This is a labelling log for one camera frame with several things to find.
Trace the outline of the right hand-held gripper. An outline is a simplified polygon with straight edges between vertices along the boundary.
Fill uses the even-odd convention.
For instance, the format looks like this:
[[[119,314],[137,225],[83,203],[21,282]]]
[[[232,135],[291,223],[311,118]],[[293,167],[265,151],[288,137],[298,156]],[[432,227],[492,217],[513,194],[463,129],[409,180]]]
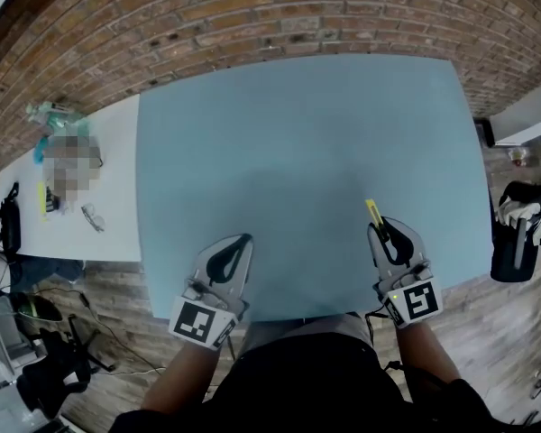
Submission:
[[[422,238],[392,217],[383,217],[388,239],[369,223],[367,236],[380,281],[375,284],[383,307],[397,328],[409,327],[443,311],[438,281],[426,262]]]

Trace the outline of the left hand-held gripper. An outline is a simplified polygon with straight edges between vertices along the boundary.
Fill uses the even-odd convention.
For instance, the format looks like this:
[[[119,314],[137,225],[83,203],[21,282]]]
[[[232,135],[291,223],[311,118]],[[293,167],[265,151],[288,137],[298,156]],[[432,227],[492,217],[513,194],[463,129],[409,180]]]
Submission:
[[[218,350],[243,319],[249,304],[240,296],[249,278],[251,235],[231,235],[201,251],[195,279],[189,279],[173,303],[169,332],[210,350]]]

